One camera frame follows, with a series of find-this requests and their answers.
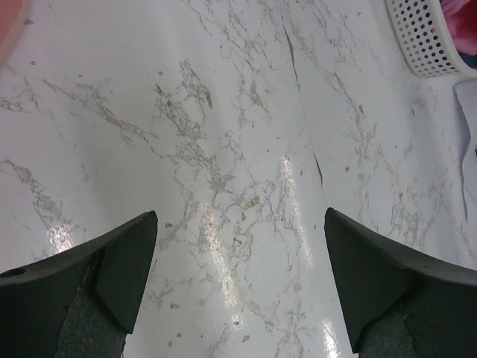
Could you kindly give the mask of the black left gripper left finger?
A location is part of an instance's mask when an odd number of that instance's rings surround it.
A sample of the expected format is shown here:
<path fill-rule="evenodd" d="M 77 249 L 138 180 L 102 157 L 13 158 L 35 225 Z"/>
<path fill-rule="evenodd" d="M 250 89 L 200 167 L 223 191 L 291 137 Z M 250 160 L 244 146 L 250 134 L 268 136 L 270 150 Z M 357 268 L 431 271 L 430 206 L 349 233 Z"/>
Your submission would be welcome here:
<path fill-rule="evenodd" d="M 143 213 L 104 235 L 1 274 L 2 357 L 122 357 L 157 240 Z"/>

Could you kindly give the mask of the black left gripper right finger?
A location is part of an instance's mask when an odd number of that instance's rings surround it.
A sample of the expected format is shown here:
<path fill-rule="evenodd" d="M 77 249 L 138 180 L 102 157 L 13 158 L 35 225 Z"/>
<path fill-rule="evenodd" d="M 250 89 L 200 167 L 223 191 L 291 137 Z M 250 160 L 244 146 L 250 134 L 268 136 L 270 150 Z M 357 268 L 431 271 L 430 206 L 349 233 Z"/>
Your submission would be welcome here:
<path fill-rule="evenodd" d="M 476 356 L 476 271 L 395 242 L 333 208 L 324 229 L 353 353 Z"/>

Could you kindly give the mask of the pink t-shirt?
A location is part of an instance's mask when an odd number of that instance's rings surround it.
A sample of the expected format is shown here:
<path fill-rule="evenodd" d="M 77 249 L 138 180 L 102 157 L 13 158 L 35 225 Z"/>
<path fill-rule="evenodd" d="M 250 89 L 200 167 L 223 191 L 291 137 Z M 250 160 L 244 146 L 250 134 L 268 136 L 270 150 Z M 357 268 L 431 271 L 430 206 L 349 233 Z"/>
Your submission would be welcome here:
<path fill-rule="evenodd" d="M 476 0 L 442 0 L 440 6 L 456 49 L 476 55 Z"/>

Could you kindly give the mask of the white folded cloth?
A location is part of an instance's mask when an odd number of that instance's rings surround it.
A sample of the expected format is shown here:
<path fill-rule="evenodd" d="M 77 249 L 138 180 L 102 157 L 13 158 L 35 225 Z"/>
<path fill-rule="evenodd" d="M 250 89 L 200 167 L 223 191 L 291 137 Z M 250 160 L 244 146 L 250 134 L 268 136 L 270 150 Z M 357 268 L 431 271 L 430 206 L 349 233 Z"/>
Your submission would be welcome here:
<path fill-rule="evenodd" d="M 467 219 L 476 220 L 476 80 L 454 85 L 458 121 L 464 130 L 461 173 Z"/>

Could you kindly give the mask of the white perforated plastic basket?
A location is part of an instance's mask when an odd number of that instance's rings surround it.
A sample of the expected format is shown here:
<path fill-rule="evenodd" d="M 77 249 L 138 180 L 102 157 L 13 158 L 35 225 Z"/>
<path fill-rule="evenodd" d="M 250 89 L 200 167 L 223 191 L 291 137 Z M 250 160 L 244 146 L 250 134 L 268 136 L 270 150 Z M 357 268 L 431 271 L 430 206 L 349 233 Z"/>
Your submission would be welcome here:
<path fill-rule="evenodd" d="M 387 0 L 385 3 L 402 53 L 415 75 L 476 77 L 476 70 L 463 61 L 455 48 L 439 1 Z"/>

